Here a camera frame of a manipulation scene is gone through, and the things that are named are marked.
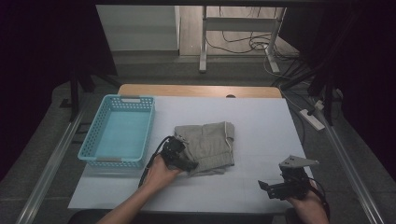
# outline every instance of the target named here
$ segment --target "gray fabric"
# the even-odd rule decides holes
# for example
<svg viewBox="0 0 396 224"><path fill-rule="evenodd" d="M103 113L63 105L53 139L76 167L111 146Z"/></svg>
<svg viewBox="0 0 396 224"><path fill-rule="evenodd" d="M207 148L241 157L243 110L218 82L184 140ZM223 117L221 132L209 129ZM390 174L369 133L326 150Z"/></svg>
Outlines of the gray fabric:
<svg viewBox="0 0 396 224"><path fill-rule="evenodd" d="M175 135L182 136L188 143L184 155L199 163L189 175L221 175L226 167L233 165L234 126L231 122L176 126Z"/></svg>

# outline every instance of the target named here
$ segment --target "white table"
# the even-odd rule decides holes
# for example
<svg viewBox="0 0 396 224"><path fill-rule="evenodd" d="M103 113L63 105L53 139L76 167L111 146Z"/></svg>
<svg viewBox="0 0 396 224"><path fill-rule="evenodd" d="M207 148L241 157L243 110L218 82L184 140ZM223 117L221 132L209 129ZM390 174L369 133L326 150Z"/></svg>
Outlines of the white table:
<svg viewBox="0 0 396 224"><path fill-rule="evenodd" d="M147 160L175 126L226 120L235 126L235 166L224 175L181 174L143 211L282 214L290 207L270 200L257 182L283 182L278 164L289 155L305 157L284 99L157 96L155 100ZM142 172L98 173L87 165L68 207L114 208L136 190Z"/></svg>

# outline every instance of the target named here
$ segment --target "black curtain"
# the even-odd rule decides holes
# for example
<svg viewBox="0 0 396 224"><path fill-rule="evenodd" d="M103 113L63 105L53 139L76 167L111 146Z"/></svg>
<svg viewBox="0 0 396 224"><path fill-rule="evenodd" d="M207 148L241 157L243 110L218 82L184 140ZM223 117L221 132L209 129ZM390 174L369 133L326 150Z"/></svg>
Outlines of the black curtain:
<svg viewBox="0 0 396 224"><path fill-rule="evenodd" d="M6 0L0 13L3 178L72 71L117 73L94 3Z"/></svg>
<svg viewBox="0 0 396 224"><path fill-rule="evenodd" d="M346 119L396 180L396 7L370 1L352 28L335 64Z"/></svg>

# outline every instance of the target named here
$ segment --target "basket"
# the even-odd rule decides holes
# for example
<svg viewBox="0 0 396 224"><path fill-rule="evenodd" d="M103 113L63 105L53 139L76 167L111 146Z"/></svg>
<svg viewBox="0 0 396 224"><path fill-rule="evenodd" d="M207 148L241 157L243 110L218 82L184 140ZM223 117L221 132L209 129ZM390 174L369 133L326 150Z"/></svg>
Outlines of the basket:
<svg viewBox="0 0 396 224"><path fill-rule="evenodd" d="M153 97L105 96L78 158L92 167L142 169L154 114Z"/></svg>

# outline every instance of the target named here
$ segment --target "metal frame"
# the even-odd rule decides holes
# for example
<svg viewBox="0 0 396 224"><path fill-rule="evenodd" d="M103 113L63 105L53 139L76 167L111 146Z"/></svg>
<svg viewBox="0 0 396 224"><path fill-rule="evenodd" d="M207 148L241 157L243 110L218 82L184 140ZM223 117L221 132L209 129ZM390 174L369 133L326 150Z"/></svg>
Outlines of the metal frame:
<svg viewBox="0 0 396 224"><path fill-rule="evenodd" d="M207 17L206 7L203 7L202 16L202 43L199 61L199 72L206 72L206 32L207 31L236 31L236 32L271 32L271 39L266 46L265 53L272 72L279 74L279 67L274 58L274 46L277 34L282 24L285 8L280 9L280 13L275 19L250 19L250 18L219 18Z"/></svg>
<svg viewBox="0 0 396 224"><path fill-rule="evenodd" d="M18 217L16 223L32 223L35 219L35 215L40 208L41 203L44 200L44 196L46 195L50 184L52 183L53 177L55 177L56 172L58 171L59 165L61 164L62 159L64 158L64 153L69 148L69 145L72 141L72 138L78 129L78 125L91 101L91 96L89 94L82 95L81 100L81 109L79 110L76 118L73 122L70 122L67 126L64 135L59 141L56 148L53 150L49 161L47 162L46 167L44 168L43 173L39 177L37 183L35 184L35 188L30 194L29 199L27 200L25 206L23 207L20 216Z"/></svg>
<svg viewBox="0 0 396 224"><path fill-rule="evenodd" d="M374 224L384 224L384 219L382 218L378 207L370 194L370 191L364 185L361 176L353 165L352 160L349 158L344 145L342 144L340 138L338 137L337 132L331 126L328 121L325 119L322 113L317 113L318 118L321 122L324 123L326 127L326 134L332 144L335 154L338 157L341 165L343 166L344 171L346 172L346 176L349 179L350 185L355 190L356 194L361 201L361 206L369 218L371 223Z"/></svg>

